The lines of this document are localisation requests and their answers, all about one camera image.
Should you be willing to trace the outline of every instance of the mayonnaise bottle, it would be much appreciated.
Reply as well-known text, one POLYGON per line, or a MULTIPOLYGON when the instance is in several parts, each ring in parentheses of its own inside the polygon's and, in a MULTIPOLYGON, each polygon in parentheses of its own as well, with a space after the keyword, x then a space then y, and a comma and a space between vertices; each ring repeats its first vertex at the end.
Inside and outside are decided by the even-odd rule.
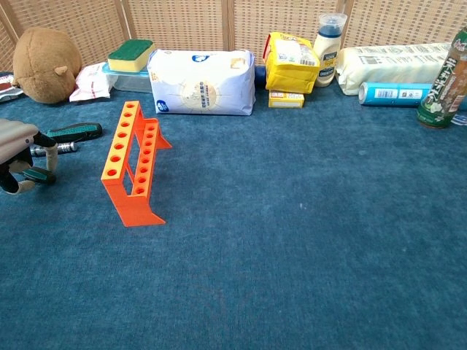
POLYGON ((325 13, 320 16, 320 29, 313 50, 320 58, 320 73, 314 86, 328 86, 333 78, 337 54, 341 49, 342 29, 347 21, 344 13, 325 13))

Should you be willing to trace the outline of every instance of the yellow package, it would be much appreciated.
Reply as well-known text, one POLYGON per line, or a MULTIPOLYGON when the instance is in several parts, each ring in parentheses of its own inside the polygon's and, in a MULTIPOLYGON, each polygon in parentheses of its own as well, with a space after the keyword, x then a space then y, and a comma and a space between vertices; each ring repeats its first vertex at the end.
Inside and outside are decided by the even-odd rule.
POLYGON ((276 108, 301 108, 304 106, 303 93, 283 93, 282 91, 269 91, 269 106, 276 108))
POLYGON ((311 93, 320 72, 312 43, 298 36, 273 32, 264 47, 266 89, 311 93))

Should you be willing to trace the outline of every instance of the sponge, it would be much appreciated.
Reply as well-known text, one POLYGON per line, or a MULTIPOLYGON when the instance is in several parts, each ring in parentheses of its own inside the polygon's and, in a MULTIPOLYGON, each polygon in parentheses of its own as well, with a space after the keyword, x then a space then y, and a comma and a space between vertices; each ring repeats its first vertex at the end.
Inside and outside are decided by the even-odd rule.
POLYGON ((110 53, 107 61, 113 71, 137 73, 147 64, 149 54, 155 49, 150 40, 129 39, 118 50, 110 53))

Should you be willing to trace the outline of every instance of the green bottle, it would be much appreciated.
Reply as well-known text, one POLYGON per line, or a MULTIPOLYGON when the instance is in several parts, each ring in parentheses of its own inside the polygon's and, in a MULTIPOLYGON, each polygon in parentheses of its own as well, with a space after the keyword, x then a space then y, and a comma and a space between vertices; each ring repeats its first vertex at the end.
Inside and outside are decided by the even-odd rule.
POLYGON ((452 41, 437 78, 418 106, 417 119, 432 128, 446 128, 466 95, 467 26, 452 41))

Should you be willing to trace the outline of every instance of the bottle cap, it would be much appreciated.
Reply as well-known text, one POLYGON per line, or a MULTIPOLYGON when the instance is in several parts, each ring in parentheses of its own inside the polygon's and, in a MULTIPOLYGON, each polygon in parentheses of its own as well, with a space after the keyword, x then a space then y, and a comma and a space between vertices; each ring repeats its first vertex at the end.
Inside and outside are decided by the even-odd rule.
POLYGON ((347 15, 344 13, 325 13, 320 16, 318 34, 326 38, 339 38, 346 22, 347 15))

